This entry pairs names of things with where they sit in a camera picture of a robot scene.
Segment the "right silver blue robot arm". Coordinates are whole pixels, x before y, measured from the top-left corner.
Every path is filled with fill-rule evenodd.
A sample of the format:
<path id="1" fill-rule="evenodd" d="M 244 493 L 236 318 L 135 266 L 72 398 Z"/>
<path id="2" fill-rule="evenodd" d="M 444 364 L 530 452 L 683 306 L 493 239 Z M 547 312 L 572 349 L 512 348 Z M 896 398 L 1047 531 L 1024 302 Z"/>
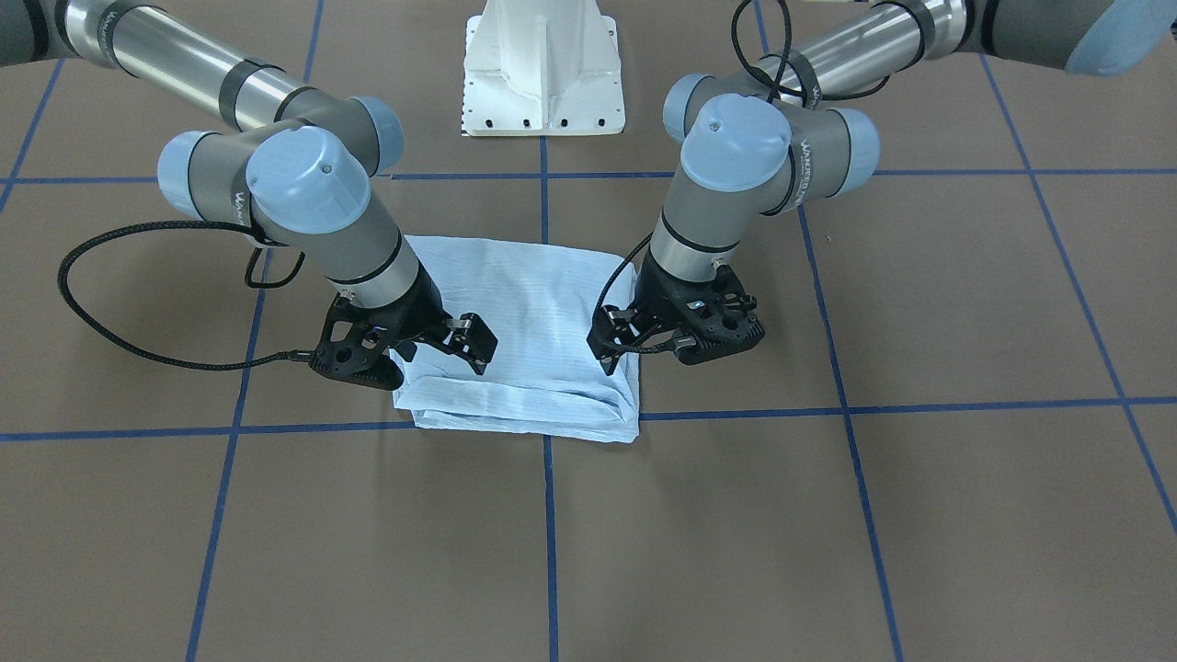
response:
<path id="1" fill-rule="evenodd" d="M 109 331 L 69 289 L 85 252 L 122 237 L 210 229 L 298 252 L 335 289 L 318 344 L 234 368 L 294 360 L 337 382 L 392 391 L 417 345 L 466 360 L 483 375 L 497 337 L 479 315 L 444 310 L 435 282 L 371 180 L 398 163 L 399 119 L 375 97 L 337 99 L 274 62 L 233 49 L 147 1 L 5 1 L 4 66 L 75 57 L 119 69 L 206 110 L 228 131 L 185 131 L 158 159 L 157 181 L 181 221 L 135 223 L 84 241 L 64 257 L 64 302 L 98 335 L 129 353 L 195 369 Z"/>

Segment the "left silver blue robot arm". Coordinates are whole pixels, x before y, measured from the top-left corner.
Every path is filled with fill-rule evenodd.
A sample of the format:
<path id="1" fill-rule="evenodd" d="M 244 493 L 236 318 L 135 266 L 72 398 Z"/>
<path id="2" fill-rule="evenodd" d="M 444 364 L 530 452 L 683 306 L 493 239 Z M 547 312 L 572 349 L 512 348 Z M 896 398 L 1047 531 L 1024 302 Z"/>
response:
<path id="1" fill-rule="evenodd" d="M 1118 75 L 1161 44 L 1172 1 L 877 1 L 853 20 L 794 45 L 786 39 L 726 78 L 677 81 L 663 106 L 680 166 L 645 253 L 634 300 L 598 302 L 588 347 L 607 375 L 625 355 L 672 352 L 694 365 L 756 347 L 764 337 L 733 269 L 756 216 L 860 188 L 880 140 L 859 110 L 917 62 L 956 51 L 1068 74 Z"/>

